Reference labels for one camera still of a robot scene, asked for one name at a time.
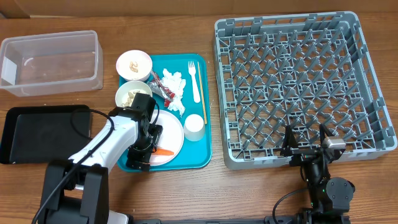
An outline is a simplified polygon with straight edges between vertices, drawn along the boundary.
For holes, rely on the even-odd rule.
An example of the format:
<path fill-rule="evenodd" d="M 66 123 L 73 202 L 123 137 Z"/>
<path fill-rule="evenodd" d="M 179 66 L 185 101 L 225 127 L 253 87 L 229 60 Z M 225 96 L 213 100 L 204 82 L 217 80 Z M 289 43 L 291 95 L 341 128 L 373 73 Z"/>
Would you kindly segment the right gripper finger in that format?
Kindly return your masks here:
<path fill-rule="evenodd" d="M 321 146 L 325 146 L 325 139 L 327 137 L 331 137 L 333 136 L 332 132 L 324 125 L 324 124 L 320 124 L 319 125 L 319 130 L 320 130 L 320 143 Z"/>
<path fill-rule="evenodd" d="M 293 155 L 293 150 L 298 149 L 299 145 L 295 139 L 294 132 L 290 125 L 285 127 L 284 141 L 282 144 L 282 149 L 280 150 L 280 155 L 287 157 Z"/>

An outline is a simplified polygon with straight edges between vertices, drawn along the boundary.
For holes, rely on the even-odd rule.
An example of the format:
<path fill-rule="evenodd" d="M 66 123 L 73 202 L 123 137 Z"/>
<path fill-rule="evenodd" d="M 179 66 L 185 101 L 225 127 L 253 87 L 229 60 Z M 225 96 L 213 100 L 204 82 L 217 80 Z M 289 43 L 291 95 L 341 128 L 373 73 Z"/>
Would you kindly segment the orange carrot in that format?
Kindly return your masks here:
<path fill-rule="evenodd" d="M 174 152 L 170 151 L 170 150 L 166 150 L 166 149 L 162 149 L 162 148 L 156 148 L 152 151 L 152 153 L 154 155 L 158 155 L 158 156 L 173 156 Z"/>

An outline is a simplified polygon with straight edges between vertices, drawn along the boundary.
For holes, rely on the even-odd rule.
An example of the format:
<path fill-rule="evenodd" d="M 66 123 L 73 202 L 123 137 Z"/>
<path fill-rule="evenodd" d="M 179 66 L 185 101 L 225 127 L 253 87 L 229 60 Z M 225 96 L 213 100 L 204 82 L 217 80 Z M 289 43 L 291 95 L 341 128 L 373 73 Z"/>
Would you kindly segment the white bowl with rice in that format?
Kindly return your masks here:
<path fill-rule="evenodd" d="M 129 81 L 122 84 L 116 92 L 115 103 L 118 107 L 131 106 L 137 93 L 143 93 L 152 96 L 150 87 L 141 81 Z"/>

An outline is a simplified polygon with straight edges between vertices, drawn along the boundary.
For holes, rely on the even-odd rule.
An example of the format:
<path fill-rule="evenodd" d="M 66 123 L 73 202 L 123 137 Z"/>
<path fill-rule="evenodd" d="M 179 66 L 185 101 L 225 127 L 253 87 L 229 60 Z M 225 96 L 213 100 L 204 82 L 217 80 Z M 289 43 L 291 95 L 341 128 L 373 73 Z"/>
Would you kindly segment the white bowl with few peanuts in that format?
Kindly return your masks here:
<path fill-rule="evenodd" d="M 116 61 L 117 73 L 125 81 L 146 81 L 152 71 L 151 57 L 141 50 L 129 50 L 119 56 Z"/>

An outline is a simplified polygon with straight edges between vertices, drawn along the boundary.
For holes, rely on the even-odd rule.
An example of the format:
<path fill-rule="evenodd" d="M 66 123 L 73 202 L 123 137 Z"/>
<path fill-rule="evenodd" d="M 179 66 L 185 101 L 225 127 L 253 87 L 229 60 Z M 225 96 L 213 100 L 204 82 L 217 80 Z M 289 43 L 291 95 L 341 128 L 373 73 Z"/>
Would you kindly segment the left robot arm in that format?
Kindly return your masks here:
<path fill-rule="evenodd" d="M 157 103 L 116 107 L 104 128 L 79 152 L 51 162 L 33 223 L 133 223 L 109 208 L 108 175 L 127 151 L 126 165 L 148 171 L 162 133 Z"/>

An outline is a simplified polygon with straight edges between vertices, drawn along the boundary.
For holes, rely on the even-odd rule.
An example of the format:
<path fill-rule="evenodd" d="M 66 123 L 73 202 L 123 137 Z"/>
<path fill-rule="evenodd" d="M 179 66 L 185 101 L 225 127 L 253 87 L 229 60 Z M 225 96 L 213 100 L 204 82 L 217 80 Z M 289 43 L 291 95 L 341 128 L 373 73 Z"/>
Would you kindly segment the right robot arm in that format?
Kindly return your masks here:
<path fill-rule="evenodd" d="M 300 175 L 306 182 L 304 189 L 288 193 L 275 203 L 272 210 L 274 223 L 280 218 L 275 214 L 277 206 L 286 198 L 307 191 L 311 207 L 302 208 L 292 217 L 283 217 L 285 223 L 349 223 L 350 202 L 355 193 L 352 182 L 341 178 L 332 178 L 328 164 L 338 160 L 346 150 L 343 139 L 334 136 L 324 125 L 319 126 L 320 146 L 315 149 L 299 149 L 292 127 L 285 128 L 285 137 L 280 150 L 281 156 L 290 157 L 289 166 L 299 167 Z"/>

